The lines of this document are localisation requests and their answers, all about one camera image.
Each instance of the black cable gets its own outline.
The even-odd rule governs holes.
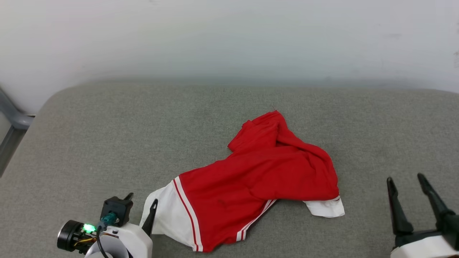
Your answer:
[[[101,234],[101,229],[102,229],[102,226],[98,226],[97,227],[95,239],[97,241],[97,246],[99,247],[102,255],[104,256],[104,258],[108,258],[107,254],[105,253],[104,248],[102,248],[102,244],[101,244],[101,235],[100,235]]]

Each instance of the gray couch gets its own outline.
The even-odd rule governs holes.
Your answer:
[[[153,257],[388,257],[392,176],[415,229],[435,219],[416,178],[426,175],[459,212],[459,95],[436,90],[85,85],[41,109],[0,179],[0,257],[80,257],[57,249],[69,219],[96,223],[102,203],[133,191],[130,222],[148,194],[230,154],[241,125],[274,109],[331,156],[346,215],[312,216],[276,203],[245,241],[195,254],[153,236]]]

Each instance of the green light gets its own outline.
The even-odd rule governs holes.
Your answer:
[[[89,224],[84,224],[83,229],[88,233],[94,232],[96,230],[95,226]]]

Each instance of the cloth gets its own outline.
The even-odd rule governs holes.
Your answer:
[[[157,198],[152,233],[210,252],[244,240],[278,199],[304,201],[317,216],[344,215],[331,158],[297,138],[278,111],[244,123],[228,148],[233,153],[225,160],[180,174],[151,193],[140,224]]]

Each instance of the camera lens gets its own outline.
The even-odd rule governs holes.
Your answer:
[[[75,251],[73,245],[79,240],[80,232],[83,228],[83,223],[69,220],[64,224],[59,236],[57,237],[57,248],[69,252]]]

